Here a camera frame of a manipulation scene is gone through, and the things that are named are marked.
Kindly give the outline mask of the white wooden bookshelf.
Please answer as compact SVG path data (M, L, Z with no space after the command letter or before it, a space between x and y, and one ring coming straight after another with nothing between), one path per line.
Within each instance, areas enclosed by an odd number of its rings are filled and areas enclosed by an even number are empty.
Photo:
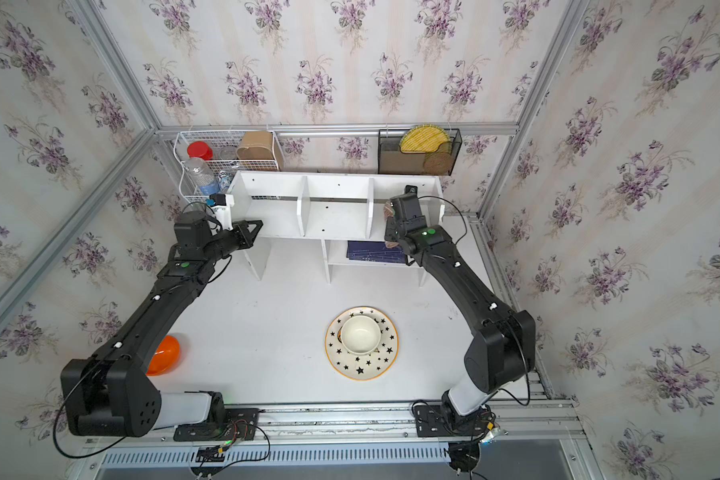
M330 280L333 266L352 263L339 258L348 242L384 239L384 206L407 186L424 197L427 222L441 223L446 207L436 176L242 171L213 211L225 229L242 220L263 222L254 246L244 252L256 279L264 276L273 239L298 239L320 243Z

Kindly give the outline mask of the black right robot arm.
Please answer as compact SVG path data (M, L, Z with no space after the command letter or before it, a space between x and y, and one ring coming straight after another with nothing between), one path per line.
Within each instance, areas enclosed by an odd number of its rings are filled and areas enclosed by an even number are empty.
M513 309L478 277L442 226L427 223L420 199L418 189L408 185L389 200L384 239L439 283L470 329L465 376L442 399L446 414L467 417L507 384L528 378L535 367L536 324L528 311Z

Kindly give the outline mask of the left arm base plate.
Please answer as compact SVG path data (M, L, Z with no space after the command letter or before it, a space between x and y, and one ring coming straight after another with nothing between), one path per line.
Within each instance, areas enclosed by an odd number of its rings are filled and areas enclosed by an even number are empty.
M260 410L226 409L222 420L180 425L173 434L175 442L250 441L255 438Z

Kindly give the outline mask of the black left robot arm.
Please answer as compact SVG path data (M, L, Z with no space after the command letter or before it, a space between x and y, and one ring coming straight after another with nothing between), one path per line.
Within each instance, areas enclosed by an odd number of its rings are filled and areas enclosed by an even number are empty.
M251 248L263 227L260 220L241 220L214 230L215 222L201 211L181 214L176 242L145 300L89 358L73 359L62 369L62 408L71 434L142 437L201 423L224 429L220 393L162 393L147 375L159 345L211 282L217 262Z

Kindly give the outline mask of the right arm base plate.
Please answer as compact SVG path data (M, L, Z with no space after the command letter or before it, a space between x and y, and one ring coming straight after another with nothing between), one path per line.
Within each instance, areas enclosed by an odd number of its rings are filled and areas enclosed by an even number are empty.
M483 438L496 426L496 414L487 406L459 416L448 405L418 400L412 403L410 412L419 438Z

